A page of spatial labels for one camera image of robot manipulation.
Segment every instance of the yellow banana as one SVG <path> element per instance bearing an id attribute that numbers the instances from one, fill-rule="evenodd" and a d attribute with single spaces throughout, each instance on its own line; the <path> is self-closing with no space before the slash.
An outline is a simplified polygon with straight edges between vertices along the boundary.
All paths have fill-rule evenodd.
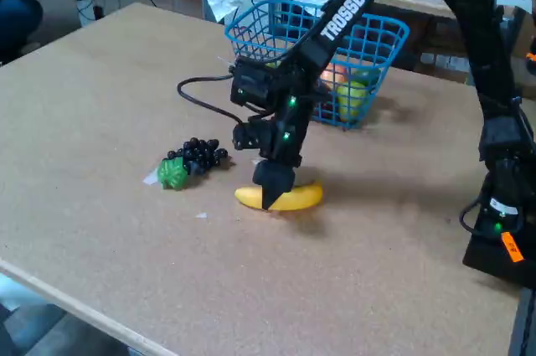
<path id="1" fill-rule="evenodd" d="M 243 204 L 251 208 L 262 208 L 262 187 L 242 187 L 234 192 L 234 196 Z M 295 187 L 290 193 L 283 193 L 269 211 L 296 211 L 312 207 L 322 199 L 322 186 L 319 182 L 305 186 Z"/>

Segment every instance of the bunch of grapes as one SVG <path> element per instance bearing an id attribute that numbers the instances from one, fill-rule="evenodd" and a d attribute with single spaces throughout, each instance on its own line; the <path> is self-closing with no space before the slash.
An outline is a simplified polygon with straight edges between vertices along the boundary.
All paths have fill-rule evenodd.
<path id="1" fill-rule="evenodd" d="M 186 141 L 182 148 L 177 151 L 167 153 L 167 159 L 172 160 L 176 157 L 183 158 L 183 167 L 188 175 L 204 175 L 213 167 L 218 167 L 229 154 L 224 148 L 218 148 L 219 141 L 199 140 L 193 137 L 190 141 Z"/>

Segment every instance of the cork board surface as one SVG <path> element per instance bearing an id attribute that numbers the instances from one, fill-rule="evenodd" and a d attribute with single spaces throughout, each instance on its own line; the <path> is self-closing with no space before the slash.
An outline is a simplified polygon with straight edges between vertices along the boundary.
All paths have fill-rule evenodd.
<path id="1" fill-rule="evenodd" d="M 506 354 L 518 289 L 461 263 L 485 172 L 472 88 L 391 70 L 361 130 L 312 123 L 322 206 L 267 214 L 234 199 L 257 159 L 234 123 L 175 90 L 225 74 L 217 56 L 219 25 L 133 5 L 2 67 L 0 271 L 150 355 Z M 247 114 L 229 81 L 188 92 Z M 236 166 L 142 183 L 191 136 Z"/>
<path id="2" fill-rule="evenodd" d="M 375 2 L 436 17 L 454 18 L 454 13 L 444 0 L 376 0 Z"/>

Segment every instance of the floor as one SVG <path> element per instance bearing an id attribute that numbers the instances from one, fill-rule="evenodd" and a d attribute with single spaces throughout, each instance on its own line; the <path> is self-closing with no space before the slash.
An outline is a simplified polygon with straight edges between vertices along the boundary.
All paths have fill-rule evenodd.
<path id="1" fill-rule="evenodd" d="M 32 41 L 48 44 L 66 34 L 80 28 L 80 19 L 76 0 L 38 0 L 44 10 L 43 22 L 39 29 L 31 36 Z M 166 10 L 201 18 L 202 4 L 182 0 L 153 0 L 156 5 Z M 120 6 L 123 8 L 131 3 L 145 3 L 152 5 L 148 0 L 95 0 L 102 6 L 104 13 L 112 13 Z"/>
<path id="2" fill-rule="evenodd" d="M 39 0 L 44 9 L 43 23 L 30 37 L 42 45 L 54 42 L 80 28 L 76 0 Z M 105 14 L 121 4 L 147 3 L 148 0 L 95 0 Z M 201 3 L 180 0 L 154 0 L 167 10 L 201 17 Z M 27 356 L 128 356 L 122 343 L 53 305 L 20 307 L 6 321 L 5 327 L 17 346 L 18 354 Z"/>

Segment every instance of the orange label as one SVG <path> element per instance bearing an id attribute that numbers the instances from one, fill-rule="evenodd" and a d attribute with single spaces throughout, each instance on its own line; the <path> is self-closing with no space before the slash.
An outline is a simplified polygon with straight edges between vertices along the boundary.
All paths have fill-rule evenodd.
<path id="1" fill-rule="evenodd" d="M 516 245 L 516 241 L 513 239 L 512 235 L 510 235 L 510 232 L 503 232 L 501 234 L 501 237 L 502 242 L 504 243 L 504 246 L 506 247 L 506 250 L 508 251 L 508 254 L 510 255 L 512 261 L 523 261 L 523 255 L 521 254 L 521 251 L 519 251 L 519 247 L 518 245 Z"/>

